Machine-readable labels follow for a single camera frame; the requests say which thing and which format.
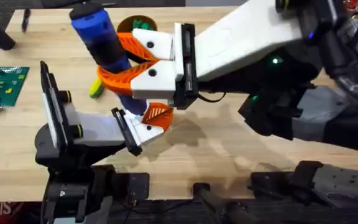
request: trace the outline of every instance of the black cap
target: black cap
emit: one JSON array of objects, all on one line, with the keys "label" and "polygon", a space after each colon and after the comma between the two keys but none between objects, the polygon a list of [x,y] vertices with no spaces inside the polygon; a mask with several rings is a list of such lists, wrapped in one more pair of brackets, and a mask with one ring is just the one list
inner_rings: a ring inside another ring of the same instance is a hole
[{"label": "black cap", "polygon": [[82,17],[86,17],[100,10],[103,10],[103,6],[99,3],[86,2],[85,4],[77,4],[70,12],[70,19],[75,20]]}]

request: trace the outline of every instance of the black clamp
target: black clamp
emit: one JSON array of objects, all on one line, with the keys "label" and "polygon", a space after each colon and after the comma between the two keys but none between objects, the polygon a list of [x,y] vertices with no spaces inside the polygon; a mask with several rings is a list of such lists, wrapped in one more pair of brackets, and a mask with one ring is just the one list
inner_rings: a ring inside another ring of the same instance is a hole
[{"label": "black clamp", "polygon": [[118,110],[117,108],[114,108],[111,110],[112,115],[116,118],[117,124],[121,130],[122,135],[125,139],[125,144],[128,148],[128,151],[133,154],[134,156],[138,156],[142,153],[142,148],[136,144],[136,141],[128,127],[127,122],[125,121],[124,110]]},{"label": "black clamp", "polygon": [[198,80],[196,70],[195,26],[181,25],[184,76],[176,82],[173,103],[179,110],[187,109],[198,98]]}]

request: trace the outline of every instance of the orange 3d-printed part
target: orange 3d-printed part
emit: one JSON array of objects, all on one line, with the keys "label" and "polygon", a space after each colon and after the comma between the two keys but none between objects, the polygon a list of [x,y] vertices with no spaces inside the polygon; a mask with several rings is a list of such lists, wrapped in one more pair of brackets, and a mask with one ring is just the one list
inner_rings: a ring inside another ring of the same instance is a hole
[{"label": "orange 3d-printed part", "polygon": [[163,103],[150,103],[149,108],[143,116],[142,123],[160,126],[167,131],[172,123],[173,108]]}]

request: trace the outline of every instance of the green led light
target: green led light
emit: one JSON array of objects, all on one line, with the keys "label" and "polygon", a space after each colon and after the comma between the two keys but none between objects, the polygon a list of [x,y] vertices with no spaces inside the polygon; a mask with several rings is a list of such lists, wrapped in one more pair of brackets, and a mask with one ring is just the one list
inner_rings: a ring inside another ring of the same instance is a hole
[{"label": "green led light", "polygon": [[277,57],[274,57],[273,58],[273,60],[272,60],[272,62],[273,62],[273,64],[278,64],[278,63],[282,63],[284,60],[282,59],[282,58],[280,58],[279,56],[277,56]]}]

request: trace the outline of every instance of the orange gripper part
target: orange gripper part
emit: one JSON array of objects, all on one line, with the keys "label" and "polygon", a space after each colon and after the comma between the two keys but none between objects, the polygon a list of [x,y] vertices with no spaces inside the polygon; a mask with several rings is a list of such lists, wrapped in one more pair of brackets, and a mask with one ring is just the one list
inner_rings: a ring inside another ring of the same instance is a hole
[{"label": "orange gripper part", "polygon": [[126,51],[129,51],[142,59],[146,59],[149,62],[158,62],[158,59],[145,49],[142,44],[135,39],[132,33],[117,33],[117,36],[122,47]]},{"label": "orange gripper part", "polygon": [[160,126],[167,131],[173,120],[173,108],[163,103],[150,103],[142,123]]},{"label": "orange gripper part", "polygon": [[120,73],[111,73],[98,65],[96,73],[104,87],[124,95],[132,96],[131,80],[149,69],[154,62],[146,62]]}]

